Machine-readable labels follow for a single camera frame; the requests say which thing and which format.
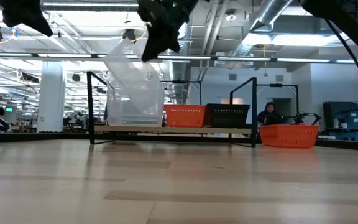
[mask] metal frame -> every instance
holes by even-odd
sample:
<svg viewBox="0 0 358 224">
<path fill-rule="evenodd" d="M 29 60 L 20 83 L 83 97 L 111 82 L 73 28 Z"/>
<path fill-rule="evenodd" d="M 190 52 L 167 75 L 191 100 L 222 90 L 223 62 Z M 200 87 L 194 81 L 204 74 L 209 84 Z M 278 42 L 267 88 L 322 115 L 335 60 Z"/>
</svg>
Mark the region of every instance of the metal frame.
<svg viewBox="0 0 358 224">
<path fill-rule="evenodd" d="M 99 82 L 107 86 L 107 83 L 101 79 L 99 76 L 97 76 L 95 73 L 91 71 L 86 72 L 86 82 L 87 82 L 87 89 L 88 89 L 88 119 L 89 119 L 89 141 L 91 145 L 95 144 L 103 144 L 107 142 L 115 142 L 116 140 L 109 140 L 109 141 L 103 141 L 103 142 L 95 142 L 94 138 L 94 119 L 93 119 L 93 94 L 92 94 L 92 77 L 95 77 Z"/>
<path fill-rule="evenodd" d="M 257 84 L 257 86 L 269 86 L 272 88 L 282 88 L 282 87 L 295 87 L 295 96 L 296 96 L 296 113 L 299 113 L 299 86 L 298 85 L 284 85 L 281 83 L 276 84 Z"/>
<path fill-rule="evenodd" d="M 88 89 L 88 117 L 89 117 L 89 127 L 88 127 L 88 132 L 89 132 L 89 141 L 91 145 L 95 145 L 95 144 L 103 144 L 103 143 L 107 143 L 107 142 L 115 142 L 117 139 L 122 139 L 122 140 L 133 140 L 133 141 L 145 141 L 145 139 L 149 139 L 149 140 L 154 140 L 154 141 L 171 141 L 171 142 L 175 142 L 175 141 L 186 141 L 186 142 L 229 142 L 231 144 L 235 144 L 235 143 L 245 143 L 245 142 L 249 142 L 249 139 L 247 138 L 232 138 L 231 134 L 229 138 L 208 138 L 208 137 L 185 137 L 185 136 L 119 136 L 119 135 L 115 135 L 113 134 L 112 136 L 108 137 L 109 139 L 111 137 L 113 137 L 113 140 L 109 140 L 109 141 L 103 141 L 103 142 L 95 142 L 95 133 L 94 133 L 94 120 L 93 120 L 93 94 L 92 94 L 92 77 L 95 77 L 95 79 L 97 79 L 99 82 L 101 82 L 103 85 L 107 86 L 107 83 L 100 78 L 99 76 L 97 76 L 95 73 L 88 71 L 86 73 L 86 79 L 87 79 L 87 89 Z M 187 82 L 187 83 L 199 83 L 199 85 L 201 86 L 201 81 L 181 81 L 181 82 Z M 254 134 L 254 140 L 252 141 L 252 145 L 253 147 L 255 147 L 256 145 L 256 134 Z"/>
<path fill-rule="evenodd" d="M 233 95 L 234 93 L 241 89 L 243 86 L 245 86 L 248 83 L 252 83 L 252 104 L 251 104 L 251 111 L 252 111 L 252 124 L 251 124 L 251 148 L 256 147 L 256 141 L 257 141 L 257 132 L 258 132 L 258 122 L 257 122 L 257 78 L 252 77 L 243 84 L 239 85 L 237 88 L 233 89 L 230 92 L 230 104 L 233 104 Z"/>
</svg>

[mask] metal pole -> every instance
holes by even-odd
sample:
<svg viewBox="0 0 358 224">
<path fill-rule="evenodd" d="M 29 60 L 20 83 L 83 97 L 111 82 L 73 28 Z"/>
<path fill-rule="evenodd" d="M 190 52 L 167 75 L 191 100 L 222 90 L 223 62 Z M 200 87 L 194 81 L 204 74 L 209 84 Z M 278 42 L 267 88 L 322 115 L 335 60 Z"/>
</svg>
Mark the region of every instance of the metal pole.
<svg viewBox="0 0 358 224">
<path fill-rule="evenodd" d="M 92 97 L 92 72 L 86 72 L 88 86 L 88 119 L 89 119 L 89 141 L 94 144 L 94 120 L 93 120 L 93 97 Z"/>
<path fill-rule="evenodd" d="M 296 113 L 299 113 L 299 86 L 295 85 L 294 86 L 296 89 Z"/>
<path fill-rule="evenodd" d="M 198 82 L 198 84 L 200 85 L 200 105 L 203 103 L 203 100 L 202 100 L 202 95 L 201 95 L 201 82 Z"/>
<path fill-rule="evenodd" d="M 251 147 L 256 147 L 256 136 L 258 131 L 257 121 L 257 79 L 252 78 L 252 124 L 251 124 Z"/>
</svg>

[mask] pillar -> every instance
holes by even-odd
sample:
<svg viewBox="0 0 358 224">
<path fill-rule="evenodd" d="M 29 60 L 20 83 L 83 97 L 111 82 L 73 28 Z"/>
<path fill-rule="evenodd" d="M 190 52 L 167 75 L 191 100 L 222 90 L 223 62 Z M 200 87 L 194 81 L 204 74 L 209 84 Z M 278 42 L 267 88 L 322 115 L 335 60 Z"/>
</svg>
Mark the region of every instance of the pillar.
<svg viewBox="0 0 358 224">
<path fill-rule="evenodd" d="M 17 106 L 6 106 L 3 118 L 8 124 L 15 124 L 17 119 Z"/>
<path fill-rule="evenodd" d="M 63 62 L 43 62 L 37 132 L 63 131 L 66 77 Z"/>
</svg>

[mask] ceiling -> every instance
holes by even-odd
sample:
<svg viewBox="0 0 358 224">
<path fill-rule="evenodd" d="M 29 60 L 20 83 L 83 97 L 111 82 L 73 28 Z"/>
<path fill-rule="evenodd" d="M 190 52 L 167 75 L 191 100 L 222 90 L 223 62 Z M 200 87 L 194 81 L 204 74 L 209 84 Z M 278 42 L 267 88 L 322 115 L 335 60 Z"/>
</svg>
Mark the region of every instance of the ceiling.
<svg viewBox="0 0 358 224">
<path fill-rule="evenodd" d="M 80 6 L 74 6 L 73 4 L 89 4 L 89 2 L 95 3 L 109 3 L 115 4 L 125 3 L 128 5 L 135 4 L 135 1 L 122 1 L 122 0 L 44 0 L 45 4 L 45 17 L 48 19 L 54 36 L 48 38 L 37 33 L 35 30 L 19 25 L 15 27 L 17 37 L 12 36 L 12 30 L 7 28 L 2 23 L 2 13 L 0 11 L 0 26 L 2 27 L 3 40 L 5 42 L 0 44 L 0 52 L 26 52 L 26 53 L 77 53 L 77 54 L 108 54 L 112 51 L 121 41 L 121 34 L 125 29 L 135 29 L 140 41 L 145 42 L 147 40 L 147 33 L 145 31 L 145 24 L 142 22 L 136 12 L 133 11 L 133 7 L 114 7 L 109 10 L 105 10 L 105 7 L 101 7 L 98 11 L 93 11 L 92 5 L 84 9 Z M 233 21 L 222 20 L 218 29 L 218 36 L 211 47 L 211 54 L 226 54 L 234 50 L 243 41 L 243 25 L 246 15 L 257 11 L 260 7 L 258 0 L 232 0 L 227 4 L 227 9 L 235 9 L 234 15 L 236 19 Z M 69 11 L 61 11 L 61 7 L 54 6 L 55 3 L 67 3 Z M 204 36 L 207 31 L 207 24 L 210 19 L 214 19 L 211 16 L 211 3 L 200 1 L 191 15 L 188 28 L 190 29 L 190 38 L 186 40 L 190 43 L 190 49 L 188 54 L 200 55 L 203 48 Z M 283 14 L 277 19 L 273 31 L 256 32 L 258 35 L 269 35 L 272 39 L 283 34 L 297 35 L 297 38 L 301 38 L 301 35 L 313 35 L 329 37 L 332 35 L 330 30 L 327 30 L 326 24 L 322 23 L 319 19 L 310 16 L 307 12 L 302 10 L 296 3 L 286 8 Z M 352 48 L 356 51 L 358 56 L 358 47 L 353 45 Z M 251 54 L 255 57 L 280 57 L 280 58 L 349 58 L 343 47 L 338 44 L 331 44 L 329 46 L 307 46 L 294 45 L 291 43 L 269 43 L 263 46 L 254 46 Z M 70 103 L 69 100 L 81 101 L 81 104 L 86 105 L 86 81 L 85 77 L 82 77 L 80 82 L 74 82 L 71 79 L 71 75 L 74 73 L 84 74 L 84 71 L 92 70 L 100 75 L 106 73 L 107 68 L 102 62 L 79 62 L 70 61 L 64 62 L 68 70 L 67 86 L 70 88 L 66 91 L 66 111 L 78 111 L 85 110 L 86 106 L 76 106 Z M 191 63 L 188 66 L 198 66 L 198 63 Z M 154 68 L 162 74 L 161 79 L 170 80 L 172 74 L 170 74 L 170 67 L 173 66 L 171 62 L 155 63 Z M 264 67 L 263 62 L 255 62 L 250 67 L 258 69 Z M 268 63 L 268 67 L 287 68 L 289 71 L 294 66 L 292 63 Z M 20 78 L 17 77 L 17 71 L 21 70 L 27 72 L 39 79 L 41 79 L 42 73 L 42 61 L 40 60 L 12 60 L 0 58 L 0 84 L 5 85 L 28 85 Z M 94 80 L 94 85 L 99 85 L 97 80 Z M 39 87 L 7 87 L 0 89 L 0 104 L 22 106 L 23 113 L 32 113 L 31 111 L 37 111 L 37 94 L 39 93 Z M 94 94 L 97 96 L 95 103 L 99 105 L 100 110 L 103 112 L 103 106 L 105 104 L 106 97 L 96 90 Z M 172 92 L 166 93 L 167 101 L 172 101 Z M 12 103 L 7 99 L 15 98 Z"/>
</svg>

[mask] pipe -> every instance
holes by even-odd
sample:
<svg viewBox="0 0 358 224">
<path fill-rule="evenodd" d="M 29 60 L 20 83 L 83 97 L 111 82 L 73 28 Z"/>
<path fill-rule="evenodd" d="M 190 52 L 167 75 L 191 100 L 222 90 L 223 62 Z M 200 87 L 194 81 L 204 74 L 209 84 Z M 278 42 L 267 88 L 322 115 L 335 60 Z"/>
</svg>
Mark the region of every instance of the pipe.
<svg viewBox="0 0 358 224">
<path fill-rule="evenodd" d="M 208 25 L 207 25 L 207 28 L 206 28 L 204 41 L 203 41 L 203 46 L 201 48 L 200 55 L 205 55 L 206 46 L 208 45 L 209 35 L 211 35 L 211 30 L 212 30 L 212 27 L 214 25 L 215 15 L 216 15 L 216 11 L 218 10 L 218 5 L 219 5 L 219 0 L 215 0 L 213 2 L 212 8 L 211 8 L 211 17 L 210 17 L 210 19 L 208 21 Z M 205 72 L 204 71 L 205 69 L 202 68 L 202 65 L 203 65 L 203 62 L 200 61 L 200 67 L 199 67 L 200 72 L 198 74 L 197 80 L 200 80 L 200 77 L 201 77 L 202 73 Z"/>
<path fill-rule="evenodd" d="M 222 24 L 223 17 L 225 16 L 225 12 L 227 9 L 227 5 L 229 4 L 229 1 L 230 0 L 223 1 L 223 5 L 222 5 L 222 8 L 219 13 L 218 21 L 216 22 L 214 32 L 212 33 L 211 42 L 209 43 L 209 46 L 208 46 L 208 51 L 206 53 L 207 55 L 210 55 L 212 52 L 212 49 L 213 49 L 215 41 L 216 41 L 216 37 L 218 36 L 218 32 L 219 32 L 220 26 Z"/>
<path fill-rule="evenodd" d="M 206 28 L 206 32 L 205 32 L 205 36 L 204 36 L 204 42 L 203 42 L 203 46 L 201 48 L 201 55 L 205 54 L 205 49 L 206 49 L 206 46 L 208 44 L 209 35 L 211 35 L 211 30 L 212 30 L 212 26 L 214 24 L 216 11 L 218 10 L 218 5 L 219 5 L 219 0 L 215 0 L 213 2 L 212 9 L 211 9 L 211 18 L 209 19 L 208 25 L 207 25 L 207 28 Z"/>
<path fill-rule="evenodd" d="M 287 8 L 293 0 L 264 0 L 261 8 L 249 14 L 244 21 L 246 35 L 242 42 L 231 52 L 231 57 L 245 57 L 253 48 L 253 45 L 244 44 L 248 33 L 262 26 L 272 24 L 281 13 Z M 229 62 L 226 64 L 227 69 L 233 69 L 238 62 Z"/>
<path fill-rule="evenodd" d="M 181 39 L 178 40 L 189 40 L 190 39 L 190 27 L 188 24 L 185 25 L 184 35 Z M 170 55 L 188 55 L 189 49 L 190 49 L 190 43 L 187 41 L 180 42 L 180 51 L 178 53 L 170 52 Z M 185 63 L 172 63 L 172 72 L 173 72 L 173 80 L 187 80 L 187 77 L 185 76 L 187 69 L 187 64 Z M 177 98 L 177 103 L 182 104 L 183 103 L 183 89 L 186 90 L 186 88 L 183 87 L 183 85 L 172 85 L 173 87 L 173 94 L 175 96 L 180 95 L 180 98 Z"/>
</svg>

